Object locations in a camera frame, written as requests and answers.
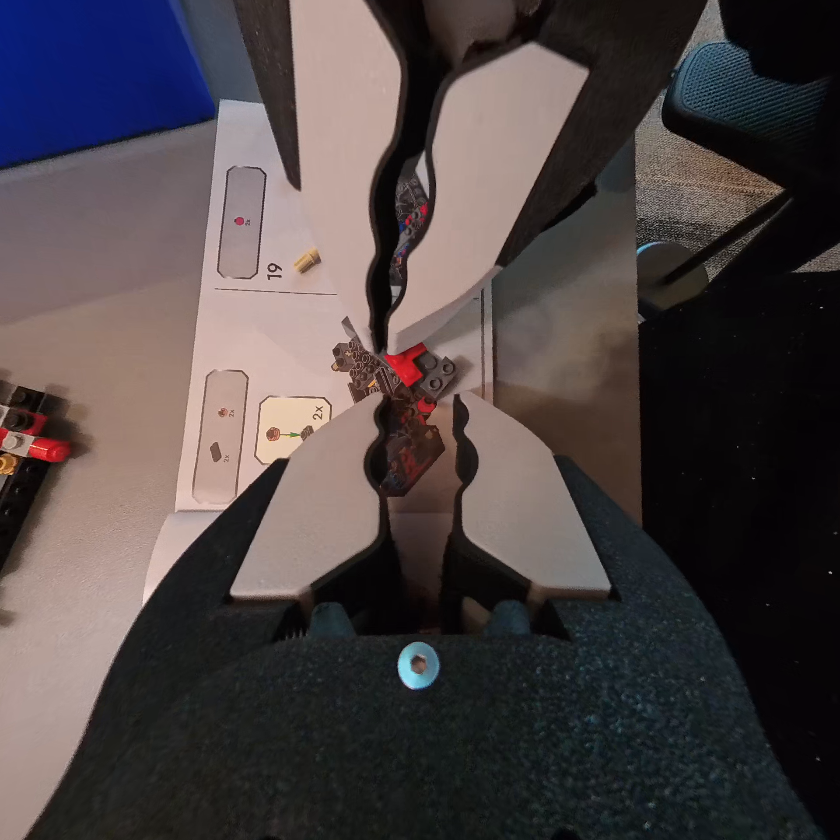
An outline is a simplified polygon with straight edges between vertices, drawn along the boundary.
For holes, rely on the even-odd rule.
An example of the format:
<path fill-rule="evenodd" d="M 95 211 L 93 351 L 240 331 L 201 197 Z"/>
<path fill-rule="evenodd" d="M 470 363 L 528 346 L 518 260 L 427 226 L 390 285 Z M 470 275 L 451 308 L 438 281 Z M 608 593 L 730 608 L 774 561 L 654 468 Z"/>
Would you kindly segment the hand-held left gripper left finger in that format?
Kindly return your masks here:
<path fill-rule="evenodd" d="M 288 459 L 232 584 L 236 601 L 297 600 L 381 534 L 381 492 L 369 465 L 383 395 L 337 415 Z"/>

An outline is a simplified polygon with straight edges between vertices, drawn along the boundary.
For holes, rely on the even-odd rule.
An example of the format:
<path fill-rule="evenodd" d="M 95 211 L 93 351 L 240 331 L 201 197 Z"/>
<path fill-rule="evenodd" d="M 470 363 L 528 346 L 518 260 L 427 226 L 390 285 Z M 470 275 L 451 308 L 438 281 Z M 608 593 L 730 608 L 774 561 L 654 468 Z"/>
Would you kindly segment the small red lego plate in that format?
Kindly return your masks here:
<path fill-rule="evenodd" d="M 405 386 L 412 387 L 416 383 L 421 382 L 425 377 L 425 370 L 418 363 L 418 360 L 425 355 L 426 351 L 425 345 L 419 343 L 403 353 L 386 353 L 384 354 L 384 359 L 399 380 Z"/>

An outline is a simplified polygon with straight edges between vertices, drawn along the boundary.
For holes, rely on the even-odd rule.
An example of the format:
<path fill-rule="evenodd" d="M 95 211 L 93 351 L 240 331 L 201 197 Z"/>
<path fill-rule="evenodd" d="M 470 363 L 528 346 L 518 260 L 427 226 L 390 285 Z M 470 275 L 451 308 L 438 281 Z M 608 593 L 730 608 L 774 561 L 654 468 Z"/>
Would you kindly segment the black lego car chassis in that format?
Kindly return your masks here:
<path fill-rule="evenodd" d="M 1 565 L 5 566 L 53 465 L 64 463 L 71 443 L 51 434 L 57 398 L 2 382 Z"/>

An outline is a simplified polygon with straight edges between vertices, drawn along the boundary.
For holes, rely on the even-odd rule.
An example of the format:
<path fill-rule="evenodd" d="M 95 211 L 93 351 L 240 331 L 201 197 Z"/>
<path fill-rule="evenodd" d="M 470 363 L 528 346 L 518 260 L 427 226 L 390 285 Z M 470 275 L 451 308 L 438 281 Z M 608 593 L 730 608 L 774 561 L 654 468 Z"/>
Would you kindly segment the dark grey lego assembly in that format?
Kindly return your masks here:
<path fill-rule="evenodd" d="M 332 370 L 350 377 L 353 402 L 379 392 L 390 398 L 402 422 L 418 418 L 425 424 L 441 395 L 455 379 L 455 363 L 425 346 L 427 351 L 418 360 L 425 370 L 425 377 L 414 386 L 407 387 L 385 362 L 384 354 L 370 352 L 363 346 L 348 318 L 342 320 L 342 327 L 348 341 L 333 348 Z"/>

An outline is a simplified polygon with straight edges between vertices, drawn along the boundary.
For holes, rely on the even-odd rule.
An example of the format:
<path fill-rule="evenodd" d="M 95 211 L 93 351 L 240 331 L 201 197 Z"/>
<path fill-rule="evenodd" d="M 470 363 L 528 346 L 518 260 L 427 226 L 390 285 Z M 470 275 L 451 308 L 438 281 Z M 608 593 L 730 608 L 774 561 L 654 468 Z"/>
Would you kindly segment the lego instruction booklet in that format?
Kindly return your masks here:
<path fill-rule="evenodd" d="M 175 512 L 146 573 L 146 602 L 188 545 L 259 474 L 353 402 L 332 369 L 349 340 L 331 264 L 287 181 L 266 109 L 219 102 L 192 374 Z"/>

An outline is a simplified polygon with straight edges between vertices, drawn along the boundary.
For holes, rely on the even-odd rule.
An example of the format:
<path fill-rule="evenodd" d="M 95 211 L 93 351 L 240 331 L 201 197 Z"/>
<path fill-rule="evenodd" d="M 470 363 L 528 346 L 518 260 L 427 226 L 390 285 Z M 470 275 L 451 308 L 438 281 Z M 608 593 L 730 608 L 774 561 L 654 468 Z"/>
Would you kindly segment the black mesh chair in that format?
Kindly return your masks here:
<path fill-rule="evenodd" d="M 683 59 L 666 129 L 782 191 L 658 280 L 670 286 L 745 235 L 721 279 L 797 270 L 838 246 L 839 2 L 720 2 L 726 39 Z"/>

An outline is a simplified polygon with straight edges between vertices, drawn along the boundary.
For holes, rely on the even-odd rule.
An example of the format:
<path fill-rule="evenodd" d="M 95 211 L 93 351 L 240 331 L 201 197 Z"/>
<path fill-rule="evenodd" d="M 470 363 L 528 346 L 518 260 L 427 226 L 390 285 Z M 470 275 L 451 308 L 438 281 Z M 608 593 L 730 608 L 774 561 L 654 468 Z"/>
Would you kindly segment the blue plastic bin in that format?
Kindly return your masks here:
<path fill-rule="evenodd" d="M 214 114 L 179 2 L 1 2 L 2 168 Z"/>

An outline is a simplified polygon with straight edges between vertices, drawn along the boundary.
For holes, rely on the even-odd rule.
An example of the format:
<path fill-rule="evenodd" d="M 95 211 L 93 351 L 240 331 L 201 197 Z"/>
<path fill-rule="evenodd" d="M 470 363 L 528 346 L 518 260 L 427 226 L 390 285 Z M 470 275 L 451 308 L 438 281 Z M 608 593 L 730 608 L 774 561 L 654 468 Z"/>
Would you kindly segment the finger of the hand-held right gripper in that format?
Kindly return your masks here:
<path fill-rule="evenodd" d="M 447 84 L 425 152 L 432 213 L 408 256 L 387 345 L 424 342 L 498 273 L 501 250 L 589 76 L 532 41 Z"/>
<path fill-rule="evenodd" d="M 345 316 L 378 350 L 375 188 L 402 126 L 405 49 L 379 2 L 292 1 L 290 31 L 302 201 Z"/>

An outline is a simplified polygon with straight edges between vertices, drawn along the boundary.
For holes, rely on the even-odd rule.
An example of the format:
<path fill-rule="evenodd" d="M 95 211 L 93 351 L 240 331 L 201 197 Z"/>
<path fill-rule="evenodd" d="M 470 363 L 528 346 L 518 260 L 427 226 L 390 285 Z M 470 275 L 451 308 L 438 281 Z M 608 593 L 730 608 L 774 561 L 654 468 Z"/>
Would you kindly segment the person's black printed clothing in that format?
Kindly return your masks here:
<path fill-rule="evenodd" d="M 639 327 L 639 374 L 644 529 L 838 838 L 838 271 L 712 282 Z"/>

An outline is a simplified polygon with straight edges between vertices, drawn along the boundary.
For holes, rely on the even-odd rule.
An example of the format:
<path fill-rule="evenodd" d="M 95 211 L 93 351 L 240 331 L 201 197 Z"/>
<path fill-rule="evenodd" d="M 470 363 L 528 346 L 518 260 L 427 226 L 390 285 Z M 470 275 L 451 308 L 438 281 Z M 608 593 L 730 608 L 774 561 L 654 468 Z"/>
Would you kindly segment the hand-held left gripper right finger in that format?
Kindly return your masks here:
<path fill-rule="evenodd" d="M 473 392 L 454 401 L 453 585 L 477 602 L 605 600 L 611 584 L 551 449 Z"/>

